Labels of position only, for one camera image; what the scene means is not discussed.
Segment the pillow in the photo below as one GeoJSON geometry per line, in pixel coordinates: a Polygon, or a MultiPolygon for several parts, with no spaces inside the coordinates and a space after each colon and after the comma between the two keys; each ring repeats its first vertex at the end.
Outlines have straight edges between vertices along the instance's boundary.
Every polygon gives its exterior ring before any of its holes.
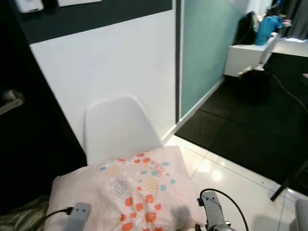
{"type": "Polygon", "coordinates": [[[177,146],[102,161],[55,178],[44,231],[61,231],[56,211],[88,203],[84,231],[186,231],[204,224],[199,194],[177,146]]]}

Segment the white plastic shell chair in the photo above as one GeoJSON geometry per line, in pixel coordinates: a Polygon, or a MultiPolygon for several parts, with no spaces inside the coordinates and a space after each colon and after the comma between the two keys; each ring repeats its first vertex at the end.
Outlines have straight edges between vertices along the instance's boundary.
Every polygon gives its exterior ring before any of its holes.
{"type": "Polygon", "coordinates": [[[84,153],[87,165],[162,147],[161,137],[134,95],[96,101],[84,115],[84,153]]]}

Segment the green bedding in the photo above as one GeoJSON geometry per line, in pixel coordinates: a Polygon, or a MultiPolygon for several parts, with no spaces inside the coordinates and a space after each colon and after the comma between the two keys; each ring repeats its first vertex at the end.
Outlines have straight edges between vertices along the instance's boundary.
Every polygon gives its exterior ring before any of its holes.
{"type": "Polygon", "coordinates": [[[0,216],[0,231],[43,231],[48,215],[49,195],[44,195],[0,216]]]}

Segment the teal glass panel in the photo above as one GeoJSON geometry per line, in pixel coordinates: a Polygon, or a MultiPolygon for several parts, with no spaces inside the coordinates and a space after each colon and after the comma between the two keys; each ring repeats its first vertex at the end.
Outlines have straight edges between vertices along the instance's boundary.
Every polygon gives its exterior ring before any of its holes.
{"type": "Polygon", "coordinates": [[[183,0],[180,117],[222,79],[229,46],[249,0],[183,0]]]}

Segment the white low cabinet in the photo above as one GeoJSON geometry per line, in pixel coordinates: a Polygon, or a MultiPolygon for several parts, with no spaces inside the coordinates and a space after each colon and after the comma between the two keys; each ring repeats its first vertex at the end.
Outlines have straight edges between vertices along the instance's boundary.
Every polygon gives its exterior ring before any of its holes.
{"type": "Polygon", "coordinates": [[[223,74],[231,77],[238,77],[244,71],[254,69],[263,70],[273,53],[280,35],[272,33],[264,45],[233,45],[229,46],[227,59],[224,65],[223,74]]]}

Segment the black round stool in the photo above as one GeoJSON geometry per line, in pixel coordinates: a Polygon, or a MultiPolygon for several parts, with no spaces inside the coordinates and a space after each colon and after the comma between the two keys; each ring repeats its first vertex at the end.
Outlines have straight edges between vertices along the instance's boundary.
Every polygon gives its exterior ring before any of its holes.
{"type": "Polygon", "coordinates": [[[270,96],[271,74],[266,71],[249,70],[238,76],[237,94],[247,102],[263,102],[270,96]]]}

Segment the black bag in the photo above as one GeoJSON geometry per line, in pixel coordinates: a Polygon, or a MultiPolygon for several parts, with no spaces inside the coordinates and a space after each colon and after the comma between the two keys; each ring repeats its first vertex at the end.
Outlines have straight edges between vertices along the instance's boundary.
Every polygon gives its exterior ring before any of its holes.
{"type": "Polygon", "coordinates": [[[259,18],[254,11],[250,11],[244,17],[240,18],[233,45],[253,45],[258,29],[259,18]]]}

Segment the black stand leg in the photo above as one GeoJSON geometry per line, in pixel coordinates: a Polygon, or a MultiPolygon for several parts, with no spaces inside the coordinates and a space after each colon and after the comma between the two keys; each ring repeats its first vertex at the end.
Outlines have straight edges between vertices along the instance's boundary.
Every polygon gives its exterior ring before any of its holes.
{"type": "Polygon", "coordinates": [[[270,200],[275,202],[285,189],[294,189],[308,195],[308,158],[280,184],[270,200]]]}

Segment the small white wall device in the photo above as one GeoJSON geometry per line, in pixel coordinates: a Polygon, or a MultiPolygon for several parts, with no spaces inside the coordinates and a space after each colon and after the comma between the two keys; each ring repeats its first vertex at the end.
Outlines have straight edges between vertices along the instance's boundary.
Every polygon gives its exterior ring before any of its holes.
{"type": "Polygon", "coordinates": [[[14,0],[14,3],[20,13],[35,13],[44,9],[42,0],[14,0]]]}

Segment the wide white wall plate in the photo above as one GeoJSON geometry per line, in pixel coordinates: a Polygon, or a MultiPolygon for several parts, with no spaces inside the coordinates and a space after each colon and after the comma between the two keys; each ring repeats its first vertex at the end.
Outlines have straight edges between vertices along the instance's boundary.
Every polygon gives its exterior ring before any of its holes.
{"type": "Polygon", "coordinates": [[[60,7],[100,2],[101,0],[57,0],[60,7]]]}

